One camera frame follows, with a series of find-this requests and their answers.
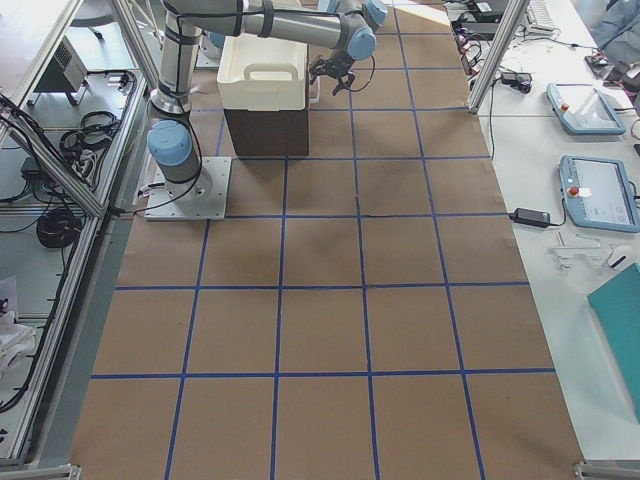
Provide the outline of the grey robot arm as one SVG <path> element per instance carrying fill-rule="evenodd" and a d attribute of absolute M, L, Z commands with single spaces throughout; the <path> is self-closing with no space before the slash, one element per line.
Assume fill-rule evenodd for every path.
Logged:
<path fill-rule="evenodd" d="M 211 189 L 190 125 L 192 80 L 202 36 L 221 51 L 217 82 L 235 152 L 241 157 L 308 155 L 309 89 L 327 76 L 336 92 L 352 67 L 372 58 L 388 10 L 381 1 L 167 1 L 165 40 L 148 150 L 169 198 Z"/>

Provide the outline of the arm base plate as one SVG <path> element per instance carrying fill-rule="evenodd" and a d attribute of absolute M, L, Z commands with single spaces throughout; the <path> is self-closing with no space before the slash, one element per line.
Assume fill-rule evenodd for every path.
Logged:
<path fill-rule="evenodd" d="M 149 190 L 144 218 L 153 221 L 223 220 L 231 166 L 230 157 L 204 157 L 202 171 L 194 186 L 193 182 L 181 185 L 166 182 L 157 166 L 154 183 L 160 183 L 160 186 Z"/>

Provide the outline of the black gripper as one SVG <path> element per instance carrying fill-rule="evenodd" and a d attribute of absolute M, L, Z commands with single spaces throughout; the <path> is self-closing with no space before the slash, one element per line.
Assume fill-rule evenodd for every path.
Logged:
<path fill-rule="evenodd" d="M 321 97 L 321 78 L 329 76 L 336 79 L 337 83 L 332 90 L 333 95 L 346 90 L 350 91 L 355 74 L 351 71 L 351 67 L 355 63 L 346 52 L 334 52 L 329 58 L 323 58 L 318 55 L 314 58 L 314 68 L 309 71 L 309 102 L 318 103 Z"/>

